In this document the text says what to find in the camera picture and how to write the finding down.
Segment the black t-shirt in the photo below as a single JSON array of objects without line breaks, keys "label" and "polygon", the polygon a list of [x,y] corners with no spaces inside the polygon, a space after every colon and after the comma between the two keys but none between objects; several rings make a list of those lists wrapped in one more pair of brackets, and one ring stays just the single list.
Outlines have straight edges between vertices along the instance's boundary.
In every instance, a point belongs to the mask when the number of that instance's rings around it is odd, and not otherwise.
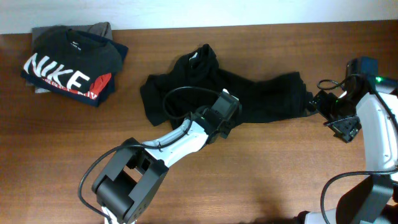
[{"label": "black t-shirt", "polygon": [[310,104],[313,94],[299,72],[255,82],[221,69],[208,44],[181,56],[171,72],[149,75],[140,94],[153,126],[170,121],[177,128],[184,115],[201,106],[211,106],[217,99],[216,93],[224,89],[242,105],[236,125],[270,123],[316,113]]}]

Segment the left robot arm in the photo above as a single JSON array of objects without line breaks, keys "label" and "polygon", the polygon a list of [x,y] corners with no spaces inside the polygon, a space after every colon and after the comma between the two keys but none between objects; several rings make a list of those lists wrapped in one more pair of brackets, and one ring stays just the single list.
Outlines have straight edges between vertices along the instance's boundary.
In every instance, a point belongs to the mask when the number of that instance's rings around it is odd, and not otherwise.
[{"label": "left robot arm", "polygon": [[106,223],[135,223],[144,213],[169,169],[217,137],[227,138],[240,106],[212,106],[190,114],[172,132],[152,141],[134,138],[112,149],[112,156],[91,189]]}]

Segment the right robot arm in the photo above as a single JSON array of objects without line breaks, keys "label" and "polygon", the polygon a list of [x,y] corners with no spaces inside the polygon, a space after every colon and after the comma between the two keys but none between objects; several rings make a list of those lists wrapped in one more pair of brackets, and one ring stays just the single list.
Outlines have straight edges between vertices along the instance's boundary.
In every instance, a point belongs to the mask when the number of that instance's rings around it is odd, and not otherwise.
[{"label": "right robot arm", "polygon": [[[397,223],[397,80],[378,74],[374,58],[359,57],[346,66],[346,77],[335,83],[343,94],[320,88],[311,102],[325,119],[325,126],[345,143],[363,133],[366,169],[338,174],[323,187],[320,211],[303,211],[294,223]],[[338,201],[336,208],[325,209],[329,186],[344,177],[364,179]]]}]

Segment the red folded shirt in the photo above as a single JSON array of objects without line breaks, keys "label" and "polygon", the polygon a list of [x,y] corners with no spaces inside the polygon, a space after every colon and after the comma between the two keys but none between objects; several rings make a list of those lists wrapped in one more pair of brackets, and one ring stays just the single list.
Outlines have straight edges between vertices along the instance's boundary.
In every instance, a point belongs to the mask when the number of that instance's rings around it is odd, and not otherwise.
[{"label": "red folded shirt", "polygon": [[91,100],[95,100],[95,99],[97,99],[98,95],[103,91],[105,86],[109,83],[111,78],[112,78],[111,73],[108,73],[108,74],[98,77],[95,80],[95,82],[91,84],[90,90],[87,91],[86,93],[82,93],[77,90],[72,90],[69,88],[62,87],[61,85],[57,84],[56,82],[50,81],[48,79],[44,79],[44,82],[54,86],[55,88],[61,89],[63,91],[67,91],[67,92],[75,94],[75,95],[80,95],[80,96],[87,97]]}]

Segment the navy folded shirt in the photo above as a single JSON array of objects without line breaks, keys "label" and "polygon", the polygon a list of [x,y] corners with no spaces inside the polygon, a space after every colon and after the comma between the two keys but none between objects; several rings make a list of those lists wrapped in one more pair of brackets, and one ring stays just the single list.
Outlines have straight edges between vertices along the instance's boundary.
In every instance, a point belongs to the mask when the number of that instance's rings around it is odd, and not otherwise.
[{"label": "navy folded shirt", "polygon": [[44,32],[21,69],[21,77],[79,102],[99,106],[115,91],[128,48],[108,38],[60,27]]}]

